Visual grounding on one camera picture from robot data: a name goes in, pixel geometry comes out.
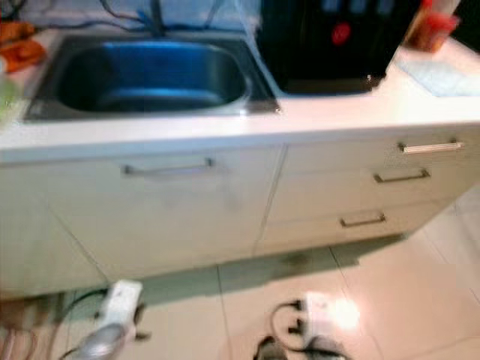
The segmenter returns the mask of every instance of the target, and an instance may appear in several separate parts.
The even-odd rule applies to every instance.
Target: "black appliance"
[[[460,25],[453,37],[480,53],[480,1],[462,0],[455,15],[460,17]]]
[[[287,93],[370,91],[421,0],[262,0],[259,51]]]

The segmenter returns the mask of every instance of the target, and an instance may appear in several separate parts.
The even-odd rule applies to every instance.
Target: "cabinet drawer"
[[[283,173],[480,162],[480,130],[289,147]]]
[[[283,175],[268,220],[311,219],[457,197],[478,179],[480,166],[471,163]]]
[[[343,213],[314,220],[268,223],[255,255],[373,239],[415,230],[450,200]]]

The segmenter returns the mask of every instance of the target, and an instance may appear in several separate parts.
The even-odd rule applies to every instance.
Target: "cabinet door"
[[[29,174],[110,280],[137,278],[250,257],[278,152],[52,163]]]
[[[105,277],[23,175],[0,169],[0,299],[101,284]]]

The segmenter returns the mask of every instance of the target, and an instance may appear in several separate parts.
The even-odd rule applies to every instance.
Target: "kitchen cabinet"
[[[21,168],[0,169],[0,299],[104,282],[105,277],[25,179]]]
[[[290,144],[255,254],[418,229],[480,180],[480,131]]]
[[[28,178],[113,281],[251,257],[279,153],[46,163]]]

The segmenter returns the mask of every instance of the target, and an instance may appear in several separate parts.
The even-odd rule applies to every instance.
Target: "red button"
[[[344,45],[352,34],[352,28],[348,22],[339,22],[331,32],[331,42],[338,47]]]

